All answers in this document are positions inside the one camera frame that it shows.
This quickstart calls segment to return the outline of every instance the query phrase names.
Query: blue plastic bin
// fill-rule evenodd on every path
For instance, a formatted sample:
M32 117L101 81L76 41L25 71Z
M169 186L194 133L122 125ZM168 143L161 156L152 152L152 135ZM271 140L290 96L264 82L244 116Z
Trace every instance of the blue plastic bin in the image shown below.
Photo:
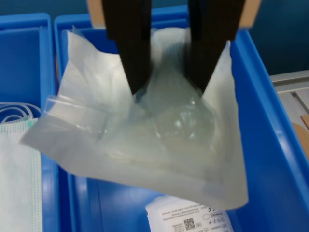
M52 30L47 14L0 16L0 102L26 102L43 110L47 96L55 94ZM44 232L60 231L58 196L58 165L42 154Z
M153 9L153 26L186 27L187 7ZM67 34L77 27L93 45L116 53L106 31L93 30L89 15L55 20L59 76ZM309 231L309 166L303 149L247 31L231 44L249 203L229 211L235 232ZM159 193L68 174L73 232L149 232L145 205Z

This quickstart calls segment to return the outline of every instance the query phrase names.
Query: dark teal background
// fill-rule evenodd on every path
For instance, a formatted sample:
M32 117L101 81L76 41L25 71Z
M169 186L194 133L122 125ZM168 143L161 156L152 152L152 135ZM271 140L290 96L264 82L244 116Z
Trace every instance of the dark teal background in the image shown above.
M153 0L153 7L186 4ZM86 0L0 0L0 15L87 12ZM263 0L250 33L270 75L309 69L309 0Z

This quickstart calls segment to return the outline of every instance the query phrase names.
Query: plastic bag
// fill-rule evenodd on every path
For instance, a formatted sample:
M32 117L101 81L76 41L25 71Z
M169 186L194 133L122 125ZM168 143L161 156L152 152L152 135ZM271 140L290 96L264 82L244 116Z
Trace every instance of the plastic bag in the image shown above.
M184 77L184 29L152 36L153 73L132 97L119 55L68 32L57 97L22 142L76 175L209 207L248 201L229 43L203 95Z

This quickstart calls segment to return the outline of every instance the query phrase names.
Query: barcode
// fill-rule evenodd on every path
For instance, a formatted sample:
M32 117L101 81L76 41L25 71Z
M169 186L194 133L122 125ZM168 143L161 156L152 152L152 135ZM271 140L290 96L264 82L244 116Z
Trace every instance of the barcode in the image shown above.
M193 218L184 220L183 222L184 222L186 231L191 230L191 229L195 229Z

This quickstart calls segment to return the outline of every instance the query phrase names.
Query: transparent plastic film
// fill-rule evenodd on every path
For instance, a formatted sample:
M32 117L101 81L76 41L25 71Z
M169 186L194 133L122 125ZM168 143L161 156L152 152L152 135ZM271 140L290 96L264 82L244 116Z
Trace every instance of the transparent plastic film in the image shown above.
M218 209L244 205L246 175L229 43L204 94L184 76L185 30L152 35L153 72L131 95L119 55L68 32L58 96L22 142L76 175Z

